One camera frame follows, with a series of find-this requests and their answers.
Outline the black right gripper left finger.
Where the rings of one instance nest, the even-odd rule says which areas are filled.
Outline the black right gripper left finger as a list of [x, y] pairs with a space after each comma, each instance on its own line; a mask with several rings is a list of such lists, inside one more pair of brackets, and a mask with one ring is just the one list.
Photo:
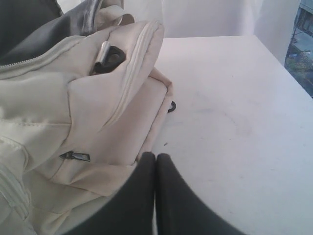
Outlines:
[[68, 235], [151, 235], [156, 157], [144, 152], [130, 178], [96, 214]]

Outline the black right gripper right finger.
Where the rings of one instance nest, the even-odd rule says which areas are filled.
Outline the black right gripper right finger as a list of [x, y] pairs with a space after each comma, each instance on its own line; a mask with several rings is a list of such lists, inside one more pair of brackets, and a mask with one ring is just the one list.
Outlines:
[[242, 235], [191, 190], [171, 157], [156, 159], [156, 224], [159, 235]]

